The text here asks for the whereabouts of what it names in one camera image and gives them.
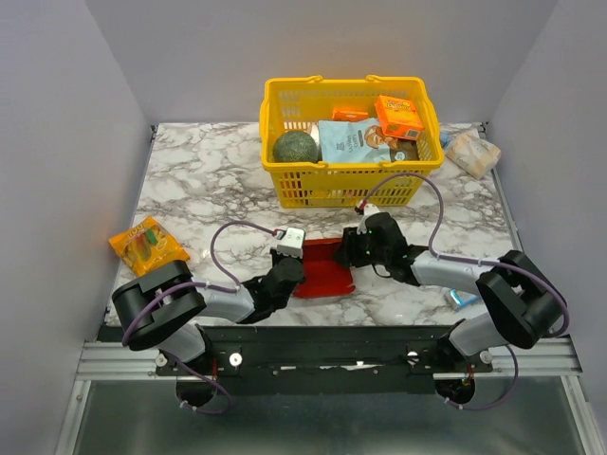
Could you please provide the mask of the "red paper box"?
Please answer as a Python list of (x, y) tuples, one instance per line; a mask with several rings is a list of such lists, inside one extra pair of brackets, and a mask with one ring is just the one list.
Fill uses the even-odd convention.
[(304, 241), (305, 281), (297, 286), (294, 292), (296, 298), (340, 297), (355, 291), (356, 286), (350, 269), (334, 260), (340, 243), (340, 238)]

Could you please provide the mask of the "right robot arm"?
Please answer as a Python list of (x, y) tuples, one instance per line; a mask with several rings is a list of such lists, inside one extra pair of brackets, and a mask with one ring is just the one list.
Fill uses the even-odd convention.
[(463, 319), (442, 336), (438, 364), (455, 372), (492, 347), (532, 348), (568, 314), (561, 294), (519, 250), (496, 260), (441, 255), (407, 242), (387, 212), (365, 215), (342, 232), (335, 261), (345, 267), (381, 266), (387, 277), (412, 286), (439, 286), (477, 296), (487, 311)]

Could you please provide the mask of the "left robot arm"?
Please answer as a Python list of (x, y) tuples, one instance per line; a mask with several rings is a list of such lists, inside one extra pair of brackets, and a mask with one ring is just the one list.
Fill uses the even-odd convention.
[(253, 324), (287, 306), (305, 281), (303, 260), (271, 250), (272, 267), (263, 275), (227, 288), (196, 282), (185, 262), (172, 261), (114, 291), (112, 302), (123, 331), (122, 345), (134, 352), (157, 348), (177, 357), (187, 373), (203, 373), (211, 360), (207, 340), (192, 327), (202, 315)]

